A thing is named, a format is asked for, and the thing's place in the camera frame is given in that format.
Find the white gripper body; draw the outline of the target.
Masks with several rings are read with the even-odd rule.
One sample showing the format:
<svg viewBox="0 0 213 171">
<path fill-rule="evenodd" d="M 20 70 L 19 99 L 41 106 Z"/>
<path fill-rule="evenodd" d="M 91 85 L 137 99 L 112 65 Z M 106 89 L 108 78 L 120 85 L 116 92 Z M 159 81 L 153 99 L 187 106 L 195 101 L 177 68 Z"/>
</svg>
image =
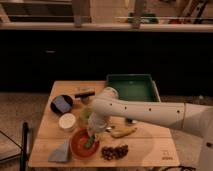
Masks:
<svg viewBox="0 0 213 171">
<path fill-rule="evenodd" d="M 92 113 L 88 119 L 87 132 L 89 136 L 103 132 L 108 125 L 108 118 Z"/>
</svg>

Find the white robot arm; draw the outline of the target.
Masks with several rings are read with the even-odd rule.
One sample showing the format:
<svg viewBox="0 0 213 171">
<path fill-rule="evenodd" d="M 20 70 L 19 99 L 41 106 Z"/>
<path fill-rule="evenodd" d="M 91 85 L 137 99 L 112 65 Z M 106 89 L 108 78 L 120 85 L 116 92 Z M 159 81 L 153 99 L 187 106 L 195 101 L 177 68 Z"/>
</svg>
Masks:
<svg viewBox="0 0 213 171">
<path fill-rule="evenodd" d="M 143 121 L 203 138 L 198 168 L 213 171 L 213 106 L 177 102 L 125 101 L 112 87 L 104 88 L 91 102 L 88 133 L 103 132 L 110 116 Z"/>
</svg>

